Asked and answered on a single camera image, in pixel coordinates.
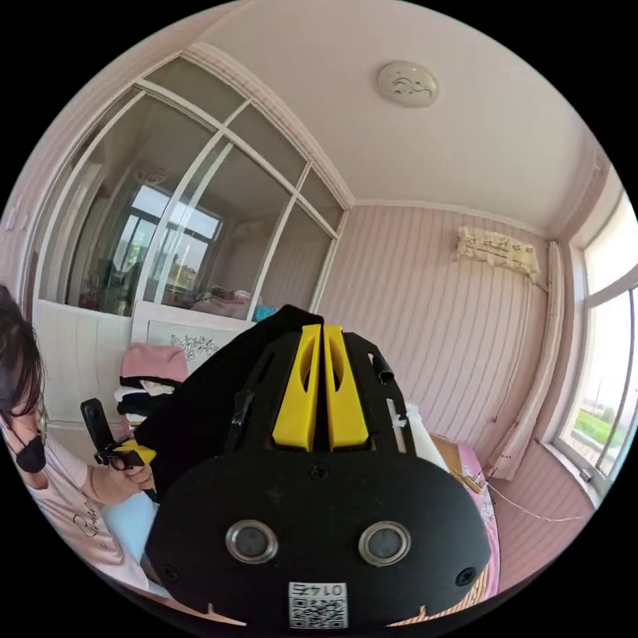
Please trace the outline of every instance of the window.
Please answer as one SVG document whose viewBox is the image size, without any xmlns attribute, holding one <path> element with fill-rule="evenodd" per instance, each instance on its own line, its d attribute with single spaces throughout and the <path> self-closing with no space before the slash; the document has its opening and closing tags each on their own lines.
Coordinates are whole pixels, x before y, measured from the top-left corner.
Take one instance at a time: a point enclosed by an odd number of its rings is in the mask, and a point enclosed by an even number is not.
<svg viewBox="0 0 638 638">
<path fill-rule="evenodd" d="M 171 60 L 146 79 L 186 98 L 220 122 L 244 102 L 228 84 L 183 58 Z"/>
<path fill-rule="evenodd" d="M 555 445 L 604 495 L 622 465 L 637 426 L 638 276 L 616 282 L 638 265 L 638 221 L 626 195 L 585 249 L 586 339 L 576 414 Z"/>
<path fill-rule="evenodd" d="M 150 96 L 108 131 L 90 158 L 97 188 L 78 180 L 72 189 L 84 223 L 68 276 L 67 304 L 131 315 L 161 214 L 214 132 Z"/>
<path fill-rule="evenodd" d="M 594 294 L 638 264 L 638 222 L 626 193 L 601 233 L 585 250 L 587 291 Z"/>
<path fill-rule="evenodd" d="M 270 238 L 290 194 L 222 139 L 171 213 L 144 299 L 247 319 Z M 214 211 L 202 215 L 197 206 Z"/>
<path fill-rule="evenodd" d="M 266 308 L 308 310 L 332 239 L 298 205 L 292 207 L 261 289 Z"/>
<path fill-rule="evenodd" d="M 336 230 L 339 227 L 343 209 L 339 206 L 330 189 L 311 170 L 301 187 L 301 194 L 317 212 Z"/>
<path fill-rule="evenodd" d="M 231 122 L 230 129 L 248 142 L 291 184 L 297 183 L 306 160 L 254 106 L 245 108 Z"/>
<path fill-rule="evenodd" d="M 311 309 L 344 211 L 259 109 L 203 68 L 176 58 L 139 80 L 66 168 L 40 298 L 119 316 L 140 300 L 239 320 Z"/>
</svg>

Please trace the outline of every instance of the screw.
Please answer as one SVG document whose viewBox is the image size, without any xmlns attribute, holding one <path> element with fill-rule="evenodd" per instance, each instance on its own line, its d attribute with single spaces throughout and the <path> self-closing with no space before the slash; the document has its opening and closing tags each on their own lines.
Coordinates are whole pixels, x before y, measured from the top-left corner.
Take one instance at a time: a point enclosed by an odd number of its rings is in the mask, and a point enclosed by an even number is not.
<svg viewBox="0 0 638 638">
<path fill-rule="evenodd" d="M 170 565 L 164 566 L 164 576 L 169 583 L 176 583 L 179 579 L 177 572 Z"/>
<path fill-rule="evenodd" d="M 466 585 L 469 585 L 474 580 L 474 577 L 476 576 L 476 574 L 477 574 L 477 571 L 473 567 L 468 567 L 467 569 L 464 569 L 457 576 L 457 585 L 459 587 L 465 587 Z"/>
<path fill-rule="evenodd" d="M 328 468 L 325 465 L 319 465 L 318 463 L 313 463 L 310 466 L 310 478 L 312 480 L 324 480 L 328 478 Z"/>
</svg>

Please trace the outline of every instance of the outdoor tree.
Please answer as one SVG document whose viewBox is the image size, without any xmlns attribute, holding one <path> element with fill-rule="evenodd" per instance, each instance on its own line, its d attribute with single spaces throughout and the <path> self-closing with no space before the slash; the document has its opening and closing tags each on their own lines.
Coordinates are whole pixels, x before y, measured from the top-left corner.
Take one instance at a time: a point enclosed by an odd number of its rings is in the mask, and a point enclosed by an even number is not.
<svg viewBox="0 0 638 638">
<path fill-rule="evenodd" d="M 606 407 L 603 410 L 603 414 L 601 416 L 601 419 L 603 421 L 605 421 L 605 423 L 609 423 L 611 425 L 614 417 L 615 417 L 615 414 L 614 414 L 613 408 L 612 407 Z"/>
</svg>

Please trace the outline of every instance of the window sill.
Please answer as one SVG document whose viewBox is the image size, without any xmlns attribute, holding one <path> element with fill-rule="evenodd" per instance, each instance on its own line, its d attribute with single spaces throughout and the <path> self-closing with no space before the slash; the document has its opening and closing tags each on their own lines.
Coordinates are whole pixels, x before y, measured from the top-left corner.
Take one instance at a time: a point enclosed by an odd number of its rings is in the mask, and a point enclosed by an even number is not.
<svg viewBox="0 0 638 638">
<path fill-rule="evenodd" d="M 565 454 L 563 454 L 563 452 L 555 448 L 553 445 L 543 443 L 541 441 L 539 441 L 539 443 L 573 476 L 574 480 L 578 483 L 581 491 L 587 496 L 594 509 L 598 509 L 602 498 L 594 489 L 593 485 L 586 483 L 580 477 L 580 470 L 567 458 L 567 456 L 565 456 Z"/>
</svg>

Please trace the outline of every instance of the metal ring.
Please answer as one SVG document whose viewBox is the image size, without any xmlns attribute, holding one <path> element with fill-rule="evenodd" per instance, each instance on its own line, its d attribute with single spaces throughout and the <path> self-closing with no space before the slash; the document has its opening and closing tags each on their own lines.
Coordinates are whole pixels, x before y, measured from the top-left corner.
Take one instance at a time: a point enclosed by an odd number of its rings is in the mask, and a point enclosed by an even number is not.
<svg viewBox="0 0 638 638">
<path fill-rule="evenodd" d="M 370 539 L 376 532 L 382 530 L 392 530 L 399 536 L 401 541 L 396 554 L 388 558 L 379 558 L 370 551 Z M 394 565 L 394 563 L 398 563 L 410 551 L 411 545 L 412 541 L 410 533 L 403 525 L 389 520 L 383 520 L 371 525 L 361 535 L 361 538 L 359 539 L 359 554 L 361 554 L 361 557 L 370 565 L 375 567 L 386 567 L 387 565 Z"/>
<path fill-rule="evenodd" d="M 254 528 L 259 530 L 266 537 L 266 549 L 259 554 L 259 556 L 246 556 L 242 554 L 237 548 L 237 536 L 239 532 L 247 528 Z M 232 557 L 241 561 L 242 563 L 248 563 L 249 565 L 259 565 L 269 561 L 279 548 L 277 537 L 274 532 L 265 524 L 258 520 L 240 520 L 234 525 L 231 525 L 226 532 L 226 547 L 231 553 Z"/>
</svg>

